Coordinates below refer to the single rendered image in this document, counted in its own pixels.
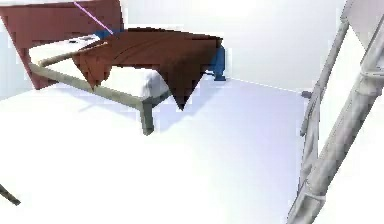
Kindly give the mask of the blue chair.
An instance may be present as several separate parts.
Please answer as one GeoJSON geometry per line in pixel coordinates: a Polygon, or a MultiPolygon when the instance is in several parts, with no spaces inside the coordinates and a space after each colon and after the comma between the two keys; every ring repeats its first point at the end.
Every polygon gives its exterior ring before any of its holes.
{"type": "Polygon", "coordinates": [[[213,59],[211,64],[203,70],[204,74],[212,75],[215,81],[225,81],[226,77],[224,75],[226,65],[225,58],[225,48],[220,46],[213,59]]]}

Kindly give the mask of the bed with brown headboard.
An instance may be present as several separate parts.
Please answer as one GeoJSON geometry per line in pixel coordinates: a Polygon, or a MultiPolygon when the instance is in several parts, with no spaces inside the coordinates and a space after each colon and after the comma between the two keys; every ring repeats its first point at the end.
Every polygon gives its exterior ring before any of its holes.
{"type": "Polygon", "coordinates": [[[0,20],[24,64],[35,89],[64,83],[139,111],[142,130],[154,130],[153,109],[173,97],[162,76],[155,70],[134,67],[111,69],[108,79],[91,87],[72,57],[46,67],[38,61],[74,52],[111,34],[101,28],[73,2],[79,2],[114,34],[124,31],[120,0],[0,0],[0,20]]]}

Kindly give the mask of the brown blanket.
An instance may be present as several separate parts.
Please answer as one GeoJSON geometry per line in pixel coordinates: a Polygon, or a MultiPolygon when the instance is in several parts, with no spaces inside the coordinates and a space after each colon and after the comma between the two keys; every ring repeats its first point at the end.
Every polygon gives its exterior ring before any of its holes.
{"type": "Polygon", "coordinates": [[[104,42],[108,44],[72,57],[91,87],[108,79],[114,66],[152,69],[162,76],[180,109],[185,107],[203,70],[222,46],[222,39],[216,36],[129,28],[82,49],[104,42]]]}

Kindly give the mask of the thin pink rod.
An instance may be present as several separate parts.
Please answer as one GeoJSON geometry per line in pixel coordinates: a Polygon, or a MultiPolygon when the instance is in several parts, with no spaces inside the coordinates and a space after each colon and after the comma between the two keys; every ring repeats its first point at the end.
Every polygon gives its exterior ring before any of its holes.
{"type": "Polygon", "coordinates": [[[90,11],[83,7],[79,2],[74,1],[73,4],[101,28],[100,30],[96,30],[95,32],[107,32],[111,35],[114,34],[111,28],[109,28],[106,24],[99,20],[95,15],[93,15],[90,11]]]}

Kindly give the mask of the dark grey rod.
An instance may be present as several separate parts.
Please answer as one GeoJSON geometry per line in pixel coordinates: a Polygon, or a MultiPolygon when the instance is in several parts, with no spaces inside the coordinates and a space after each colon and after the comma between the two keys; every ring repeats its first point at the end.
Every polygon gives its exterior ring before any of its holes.
{"type": "Polygon", "coordinates": [[[20,204],[20,201],[15,197],[13,196],[5,187],[3,187],[1,184],[0,184],[0,195],[2,195],[4,198],[6,198],[8,201],[10,201],[12,204],[14,204],[15,206],[19,205],[20,204]]]}

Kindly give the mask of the white frame stand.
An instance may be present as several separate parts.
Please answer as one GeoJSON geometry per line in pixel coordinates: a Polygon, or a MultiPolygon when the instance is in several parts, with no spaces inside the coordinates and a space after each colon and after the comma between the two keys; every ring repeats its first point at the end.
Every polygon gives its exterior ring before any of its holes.
{"type": "Polygon", "coordinates": [[[384,0],[346,0],[340,26],[308,102],[297,196],[286,224],[313,224],[326,193],[376,99],[384,90],[384,0]],[[360,71],[322,148],[318,147],[321,102],[343,44],[352,29],[364,47],[360,71]]]}

